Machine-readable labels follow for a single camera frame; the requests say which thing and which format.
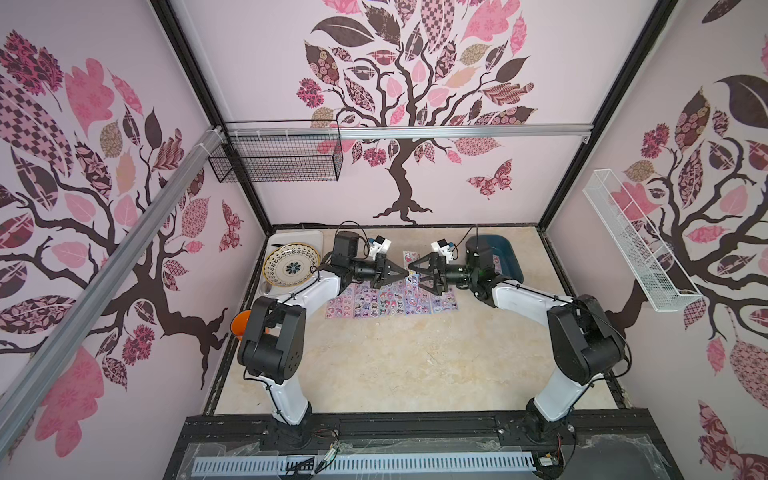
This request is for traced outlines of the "character sticker sheet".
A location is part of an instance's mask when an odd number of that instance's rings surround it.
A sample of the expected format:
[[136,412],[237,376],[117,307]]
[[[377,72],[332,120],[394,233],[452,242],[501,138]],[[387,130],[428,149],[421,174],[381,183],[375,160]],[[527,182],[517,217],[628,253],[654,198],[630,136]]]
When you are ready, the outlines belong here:
[[354,318],[378,318],[380,315],[379,291],[367,283],[357,284],[353,296]]
[[432,314],[446,313],[458,310],[458,303],[453,291],[441,295],[429,295],[430,310]]
[[391,284],[378,293],[379,316],[405,314],[405,286],[402,283]]

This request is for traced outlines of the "pink sticker sheet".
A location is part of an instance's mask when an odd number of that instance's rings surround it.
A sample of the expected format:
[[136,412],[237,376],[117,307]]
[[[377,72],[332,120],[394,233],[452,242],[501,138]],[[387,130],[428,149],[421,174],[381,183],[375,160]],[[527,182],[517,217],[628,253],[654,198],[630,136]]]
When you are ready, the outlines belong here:
[[328,301],[325,317],[327,319],[350,319],[354,317],[355,288],[347,287],[339,296]]

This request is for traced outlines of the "teal plastic storage box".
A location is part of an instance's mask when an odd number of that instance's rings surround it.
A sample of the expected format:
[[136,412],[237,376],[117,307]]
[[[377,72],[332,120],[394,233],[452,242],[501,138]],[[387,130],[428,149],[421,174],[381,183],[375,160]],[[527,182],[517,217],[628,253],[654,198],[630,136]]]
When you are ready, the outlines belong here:
[[467,265],[478,270],[481,277],[501,275],[519,283],[524,274],[510,241],[500,235],[475,235],[466,244]]

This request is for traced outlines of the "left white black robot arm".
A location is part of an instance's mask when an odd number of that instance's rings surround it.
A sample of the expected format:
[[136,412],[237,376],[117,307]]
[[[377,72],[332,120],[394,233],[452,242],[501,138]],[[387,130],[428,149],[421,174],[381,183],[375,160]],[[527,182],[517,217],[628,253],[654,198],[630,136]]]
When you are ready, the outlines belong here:
[[368,283],[380,289],[409,275],[388,259],[389,239],[368,239],[364,257],[357,256],[359,241],[355,232],[336,233],[331,252],[310,267],[308,285],[277,298],[260,296],[230,324],[239,341],[236,359],[244,368],[244,378],[264,387],[272,401],[272,415],[283,425],[299,427],[312,413],[298,377],[307,319],[352,284]]

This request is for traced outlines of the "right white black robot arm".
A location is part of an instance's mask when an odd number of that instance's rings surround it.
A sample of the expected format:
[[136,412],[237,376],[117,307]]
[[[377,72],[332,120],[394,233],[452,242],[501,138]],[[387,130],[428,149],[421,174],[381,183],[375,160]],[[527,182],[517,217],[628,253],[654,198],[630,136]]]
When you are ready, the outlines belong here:
[[409,264],[419,287],[439,296],[454,287],[472,292],[490,307],[522,315],[547,328],[555,370],[545,388],[526,406],[541,428],[562,421],[594,382],[618,363],[630,361],[625,337],[590,295],[546,293],[524,284],[511,243],[498,235],[475,235],[459,263],[456,246],[440,240],[433,251]]

